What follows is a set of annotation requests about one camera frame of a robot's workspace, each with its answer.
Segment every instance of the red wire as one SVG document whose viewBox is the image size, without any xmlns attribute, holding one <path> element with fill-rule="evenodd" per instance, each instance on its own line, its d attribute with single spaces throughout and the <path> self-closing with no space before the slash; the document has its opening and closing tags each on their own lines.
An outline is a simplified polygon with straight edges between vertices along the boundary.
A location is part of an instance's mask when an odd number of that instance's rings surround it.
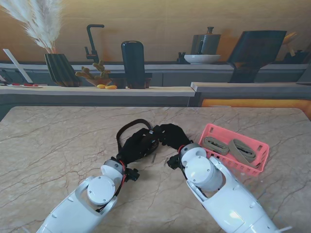
<svg viewBox="0 0 311 233">
<path fill-rule="evenodd" d="M 121 186 L 123 185 L 123 183 L 124 183 L 124 180 L 125 180 L 125 165 L 124 165 L 124 163 L 120 160 L 120 163 L 122 164 L 122 167 L 123 167 L 123 171 L 124 171 L 124 174 L 123 174 L 123 179 L 122 179 L 122 182 L 121 182 Z"/>
<path fill-rule="evenodd" d="M 181 145 L 178 149 L 178 153 L 180 153 L 181 149 L 183 149 L 183 147 L 185 147 L 185 145 Z"/>
</svg>

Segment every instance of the potted plant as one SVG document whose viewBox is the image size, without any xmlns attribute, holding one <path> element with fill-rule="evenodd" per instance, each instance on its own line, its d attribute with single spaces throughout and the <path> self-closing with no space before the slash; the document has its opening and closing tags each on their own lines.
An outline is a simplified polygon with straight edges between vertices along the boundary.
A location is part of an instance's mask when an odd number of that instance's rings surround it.
<svg viewBox="0 0 311 233">
<path fill-rule="evenodd" d="M 21 21 L 26 33 L 47 51 L 45 60 L 51 79 L 60 86 L 80 86 L 81 80 L 55 46 L 61 28 L 62 0 L 0 0 L 0 5 Z"/>
</svg>

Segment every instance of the beige wall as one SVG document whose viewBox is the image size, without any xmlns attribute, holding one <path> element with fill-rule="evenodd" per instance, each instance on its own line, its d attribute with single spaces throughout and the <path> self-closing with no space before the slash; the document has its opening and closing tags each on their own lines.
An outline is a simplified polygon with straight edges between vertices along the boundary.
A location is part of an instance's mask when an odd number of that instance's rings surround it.
<svg viewBox="0 0 311 233">
<path fill-rule="evenodd" d="M 63 0 L 63 27 L 56 42 L 59 53 L 70 61 L 87 61 L 84 46 L 92 29 L 99 57 L 122 61 L 121 42 L 144 44 L 145 61 L 173 61 L 178 52 L 190 52 L 192 36 L 204 34 L 207 26 L 221 33 L 218 54 L 226 60 L 242 31 L 296 31 L 294 49 L 311 42 L 311 0 Z M 8 48 L 20 61 L 43 61 L 44 49 L 23 32 L 18 21 L 0 13 L 0 47 Z M 0 60 L 8 60 L 0 51 Z M 286 49 L 282 48 L 279 59 Z"/>
</svg>

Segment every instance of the yellow fruit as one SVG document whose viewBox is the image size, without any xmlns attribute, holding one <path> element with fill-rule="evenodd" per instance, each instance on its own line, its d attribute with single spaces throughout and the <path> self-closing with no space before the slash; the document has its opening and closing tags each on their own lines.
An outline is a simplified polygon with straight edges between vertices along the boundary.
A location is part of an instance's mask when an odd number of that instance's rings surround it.
<svg viewBox="0 0 311 233">
<path fill-rule="evenodd" d="M 97 88 L 99 88 L 99 89 L 105 89 L 105 85 L 103 85 L 103 84 L 99 84 L 99 85 L 97 85 Z"/>
<path fill-rule="evenodd" d="M 106 89 L 117 89 L 118 87 L 117 86 L 114 86 L 114 85 L 112 85 L 112 86 L 106 86 Z"/>
</svg>

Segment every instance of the white robot forearm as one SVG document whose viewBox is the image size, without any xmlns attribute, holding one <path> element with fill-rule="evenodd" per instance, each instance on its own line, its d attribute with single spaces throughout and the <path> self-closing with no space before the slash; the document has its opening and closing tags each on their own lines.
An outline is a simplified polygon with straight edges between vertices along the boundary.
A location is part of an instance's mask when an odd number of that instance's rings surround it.
<svg viewBox="0 0 311 233">
<path fill-rule="evenodd" d="M 225 232 L 279 232 L 257 199 L 220 160 L 208 159 L 205 150 L 196 143 L 183 147 L 180 158 L 188 187 Z M 207 198 L 202 190 L 217 193 Z"/>
<path fill-rule="evenodd" d="M 124 181 L 122 164 L 107 160 L 101 167 L 102 176 L 88 177 L 56 206 L 37 233 L 89 233 L 117 203 L 116 190 Z M 97 210 L 83 198 L 87 197 Z"/>
</svg>

